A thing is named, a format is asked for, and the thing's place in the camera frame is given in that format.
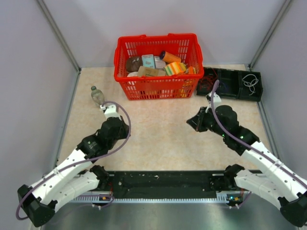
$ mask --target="white wall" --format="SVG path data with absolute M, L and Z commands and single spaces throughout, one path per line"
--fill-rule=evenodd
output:
M 255 70 L 261 71 L 265 111 L 282 160 L 307 178 L 307 1 L 296 0 Z
M 196 33 L 206 64 L 250 63 L 283 0 L 45 0 L 82 67 L 113 66 L 117 39 Z
M 76 72 L 34 0 L 0 9 L 0 229 L 22 230 L 17 189 L 51 169 Z

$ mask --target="brown round object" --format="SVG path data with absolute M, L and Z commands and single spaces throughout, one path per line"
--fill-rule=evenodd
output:
M 130 57 L 126 61 L 127 72 L 137 72 L 140 66 L 143 65 L 142 58 L 140 56 Z

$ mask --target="plastic bottle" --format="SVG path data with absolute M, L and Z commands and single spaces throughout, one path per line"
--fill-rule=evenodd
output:
M 100 107 L 100 105 L 102 105 L 103 102 L 105 102 L 104 94 L 101 92 L 101 90 L 97 89 L 96 86 L 92 86 L 91 90 L 92 90 L 91 96 L 93 101 L 98 107 Z

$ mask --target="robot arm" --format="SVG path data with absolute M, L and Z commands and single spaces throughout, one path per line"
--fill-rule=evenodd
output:
M 215 112 L 224 128 L 252 148 L 242 145 L 226 134 L 214 118 L 211 96 L 211 93 L 207 96 L 210 101 L 209 106 L 201 107 L 194 117 L 187 120 L 187 123 L 197 132 L 210 130 L 222 136 L 228 148 L 257 165 L 266 175 L 266 178 L 259 177 L 242 166 L 233 165 L 226 168 L 225 179 L 233 186 L 250 190 L 269 201 L 289 222 L 302 227 L 307 221 L 307 181 L 296 175 L 270 153 L 254 133 L 240 126 L 236 112 L 228 105 L 220 105 L 221 99 L 217 94 L 213 94 Z
M 112 104 L 102 109 L 106 121 L 99 130 L 85 137 L 77 148 L 44 178 L 30 186 L 23 185 L 18 189 L 18 197 L 21 201 L 32 188 L 41 184 L 22 205 L 22 209 L 35 227 L 47 223 L 63 205 L 75 197 L 98 187 L 104 189 L 106 186 L 108 173 L 101 166 L 95 165 L 75 178 L 80 171 L 91 166 L 95 161 L 80 163 L 63 170 L 71 164 L 106 155 L 118 140 L 127 138 L 129 126 L 119 115 L 118 108 Z

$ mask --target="orange container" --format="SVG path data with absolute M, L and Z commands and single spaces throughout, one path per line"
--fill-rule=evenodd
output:
M 196 74 L 127 77 L 125 64 L 128 58 L 146 54 L 159 56 L 163 50 L 180 57 L 187 67 L 194 67 Z M 114 66 L 114 79 L 120 83 L 129 100 L 189 98 L 204 75 L 201 47 L 195 34 L 120 37 Z

